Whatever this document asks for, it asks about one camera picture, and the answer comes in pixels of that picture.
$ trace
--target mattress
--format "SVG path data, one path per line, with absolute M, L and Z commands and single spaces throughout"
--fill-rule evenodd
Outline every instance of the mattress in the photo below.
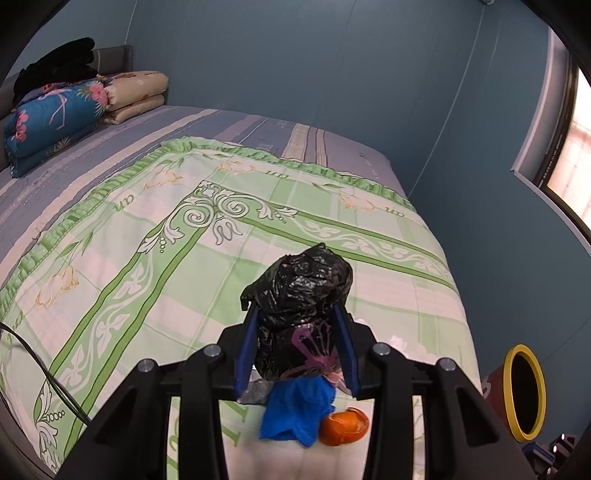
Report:
M 407 357 L 454 358 L 479 385 L 441 246 L 388 160 L 322 129 L 163 106 L 103 127 L 23 179 L 0 174 L 0 320 L 23 336 L 92 417 L 142 358 L 187 358 L 241 322 L 242 289 L 318 242 L 344 256 L 347 309 Z M 3 336 L 0 388 L 57 471 L 82 425 Z M 177 477 L 178 398 L 168 432 Z M 340 391 L 337 410 L 355 406 Z M 424 475 L 420 399 L 415 475 Z M 359 479 L 368 438 L 305 449 L 262 442 L 263 407 L 220 402 L 232 479 Z

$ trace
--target folded blanket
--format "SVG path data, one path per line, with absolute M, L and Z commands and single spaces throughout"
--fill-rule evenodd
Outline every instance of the folded blanket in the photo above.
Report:
M 149 112 L 150 110 L 164 105 L 163 95 L 154 95 L 153 97 L 134 102 L 131 105 L 124 106 L 119 110 L 112 112 L 106 112 L 100 119 L 100 123 L 107 125 L 119 125 L 121 122 L 125 122 L 127 119 L 133 116 L 140 115 L 142 113 Z
M 119 110 L 139 100 L 145 100 L 163 93 L 168 88 L 168 77 L 164 73 L 146 70 L 127 72 L 109 78 L 105 92 L 109 99 L 108 112 Z
M 74 132 L 71 135 L 66 137 L 60 138 L 57 142 L 52 145 L 49 145 L 46 148 L 42 148 L 41 150 L 35 152 L 32 155 L 27 157 L 18 157 L 11 159 L 11 175 L 13 179 L 17 179 L 22 177 L 25 173 L 28 173 L 36 166 L 42 164 L 48 158 L 51 158 L 53 155 L 58 154 L 65 148 L 68 148 L 81 140 L 86 135 L 94 131 L 97 127 L 98 123 L 93 122 L 90 125 L 86 125 L 85 127 L 81 128 L 77 132 Z
M 80 38 L 55 48 L 26 69 L 21 70 L 14 83 L 15 106 L 31 90 L 55 82 L 78 82 L 94 78 L 96 70 L 87 64 L 94 60 L 92 38 Z
M 20 105 L 6 122 L 4 146 L 11 163 L 96 122 L 105 111 L 105 89 L 93 80 L 52 90 Z

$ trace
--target window frame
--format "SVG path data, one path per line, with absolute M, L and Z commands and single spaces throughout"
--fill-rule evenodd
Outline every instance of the window frame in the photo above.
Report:
M 562 210 L 568 219 L 573 222 L 573 225 L 585 237 L 587 242 L 591 244 L 591 229 L 574 212 L 574 210 L 556 192 L 554 192 L 554 190 L 548 187 L 548 182 L 550 181 L 552 173 L 560 158 L 560 154 L 562 153 L 566 138 L 570 132 L 580 74 L 581 72 L 575 59 L 569 55 L 563 100 L 554 134 L 532 183 L 538 187 L 544 195 L 552 200 L 560 210 Z

